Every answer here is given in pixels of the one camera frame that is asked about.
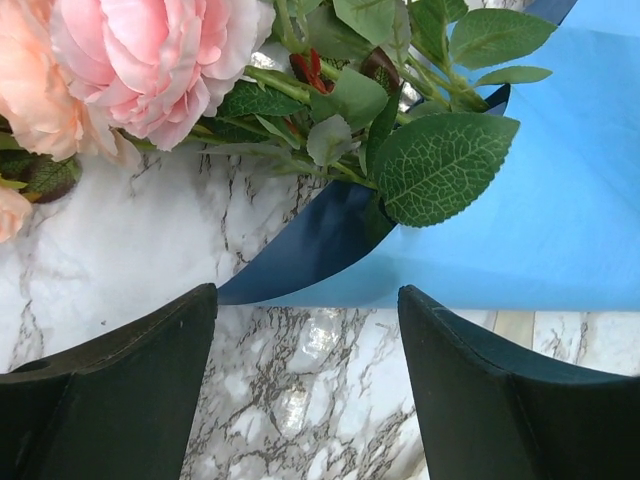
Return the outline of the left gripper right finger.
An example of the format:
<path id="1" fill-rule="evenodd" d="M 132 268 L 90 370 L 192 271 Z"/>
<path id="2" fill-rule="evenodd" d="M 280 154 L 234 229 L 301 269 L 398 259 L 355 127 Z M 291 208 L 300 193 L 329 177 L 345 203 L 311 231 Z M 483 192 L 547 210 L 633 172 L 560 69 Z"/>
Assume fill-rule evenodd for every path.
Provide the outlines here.
<path id="1" fill-rule="evenodd" d="M 413 286 L 398 315 L 431 478 L 638 477 L 637 378 L 525 349 Z"/>

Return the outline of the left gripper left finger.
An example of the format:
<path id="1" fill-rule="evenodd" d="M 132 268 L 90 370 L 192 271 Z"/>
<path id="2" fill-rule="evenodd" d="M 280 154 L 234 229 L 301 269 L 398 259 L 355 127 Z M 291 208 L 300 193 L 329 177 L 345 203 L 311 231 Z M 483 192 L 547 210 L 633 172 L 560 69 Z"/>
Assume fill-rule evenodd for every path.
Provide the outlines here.
<path id="1" fill-rule="evenodd" d="M 179 478 L 216 316 L 204 284 L 2 375 L 2 478 Z"/>

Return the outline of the blue wrapping paper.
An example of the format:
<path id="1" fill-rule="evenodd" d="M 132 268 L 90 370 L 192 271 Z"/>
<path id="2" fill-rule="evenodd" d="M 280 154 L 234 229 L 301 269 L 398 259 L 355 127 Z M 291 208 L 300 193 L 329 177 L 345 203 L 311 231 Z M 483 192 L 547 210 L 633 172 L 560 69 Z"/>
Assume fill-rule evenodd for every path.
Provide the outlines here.
<path id="1" fill-rule="evenodd" d="M 538 84 L 491 91 L 521 126 L 468 208 L 366 237 L 370 190 L 334 182 L 219 291 L 224 305 L 391 308 L 412 284 L 475 310 L 639 306 L 639 5 L 537 1 L 556 24 Z"/>

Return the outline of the pink flower bouquet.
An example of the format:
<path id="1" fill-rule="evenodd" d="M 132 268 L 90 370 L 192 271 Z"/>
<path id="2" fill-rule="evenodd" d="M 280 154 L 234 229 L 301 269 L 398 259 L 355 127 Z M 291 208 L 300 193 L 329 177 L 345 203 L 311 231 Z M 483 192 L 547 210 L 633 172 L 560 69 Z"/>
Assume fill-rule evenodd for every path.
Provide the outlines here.
<path id="1" fill-rule="evenodd" d="M 543 81 L 520 59 L 554 30 L 463 1 L 5 1 L 1 237 L 77 183 L 79 156 L 133 169 L 187 142 L 439 224 L 488 188 L 519 127 L 465 71 Z"/>

